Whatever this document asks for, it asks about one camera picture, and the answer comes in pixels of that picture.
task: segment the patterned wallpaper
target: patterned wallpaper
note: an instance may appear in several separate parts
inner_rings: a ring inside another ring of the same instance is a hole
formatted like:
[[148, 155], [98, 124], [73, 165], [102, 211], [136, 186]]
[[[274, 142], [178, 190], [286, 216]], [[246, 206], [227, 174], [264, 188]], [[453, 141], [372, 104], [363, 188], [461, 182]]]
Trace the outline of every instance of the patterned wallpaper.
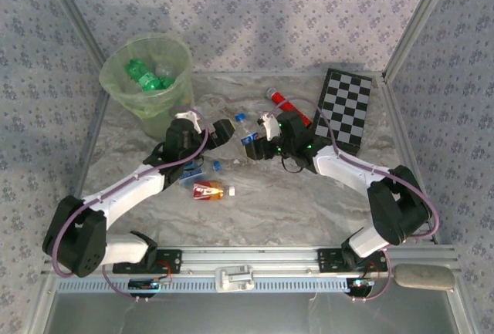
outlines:
[[79, 176], [100, 84], [56, 0], [0, 2], [0, 332], [17, 333], [36, 299], [43, 233]]
[[108, 55], [142, 31], [172, 31], [196, 70], [382, 70], [419, 0], [76, 0]]
[[494, 332], [494, 0], [440, 0], [393, 82], [444, 243]]

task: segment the checkerboard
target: checkerboard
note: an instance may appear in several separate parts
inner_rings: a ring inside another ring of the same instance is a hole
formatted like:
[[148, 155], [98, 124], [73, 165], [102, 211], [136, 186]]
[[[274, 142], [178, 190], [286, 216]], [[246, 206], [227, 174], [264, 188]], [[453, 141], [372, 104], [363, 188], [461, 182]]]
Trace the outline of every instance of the checkerboard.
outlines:
[[[372, 78], [328, 69], [319, 98], [318, 105], [330, 121], [337, 146], [353, 155], [360, 149], [371, 84]], [[313, 119], [312, 129], [316, 135], [331, 141], [319, 112]]]

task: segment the metal bracket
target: metal bracket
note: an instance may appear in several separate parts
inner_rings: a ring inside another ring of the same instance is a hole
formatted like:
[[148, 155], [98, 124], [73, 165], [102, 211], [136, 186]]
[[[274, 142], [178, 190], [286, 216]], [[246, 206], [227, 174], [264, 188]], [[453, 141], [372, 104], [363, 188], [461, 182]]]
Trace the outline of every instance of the metal bracket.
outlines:
[[253, 290], [254, 286], [254, 276], [248, 265], [217, 268], [215, 271], [218, 293]]
[[146, 268], [141, 264], [116, 263], [113, 265], [113, 273], [126, 275], [163, 275], [168, 273], [169, 266], [171, 269], [170, 274], [179, 274], [181, 263], [182, 251], [180, 249], [158, 249], [156, 260], [150, 268]]
[[341, 248], [317, 249], [317, 262], [320, 273], [328, 272], [386, 272], [386, 258], [382, 251], [362, 259], [355, 268], [348, 266], [343, 260]]

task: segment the gray table surface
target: gray table surface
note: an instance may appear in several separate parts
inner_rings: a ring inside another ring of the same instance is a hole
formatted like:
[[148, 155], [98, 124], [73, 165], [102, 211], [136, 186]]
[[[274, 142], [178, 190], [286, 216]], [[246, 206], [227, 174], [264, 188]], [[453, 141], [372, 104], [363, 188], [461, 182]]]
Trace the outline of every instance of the gray table surface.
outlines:
[[[241, 112], [257, 119], [273, 107], [265, 98], [271, 86], [285, 96], [317, 101], [323, 81], [324, 76], [197, 75], [193, 87], [196, 105], [214, 121], [222, 117], [233, 119]], [[295, 105], [313, 117], [315, 109], [308, 103]], [[140, 130], [129, 112], [110, 100], [83, 193], [101, 191], [127, 176], [156, 143]], [[127, 212], [111, 231], [119, 234], [138, 230], [159, 245], [339, 245], [371, 222], [367, 199], [331, 178], [307, 170], [289, 174], [279, 158], [254, 162], [233, 141], [206, 156], [207, 163], [221, 161], [221, 179], [235, 186], [234, 197], [194, 201], [190, 190], [174, 184]], [[388, 167], [399, 164], [376, 86], [370, 93], [358, 157]]]

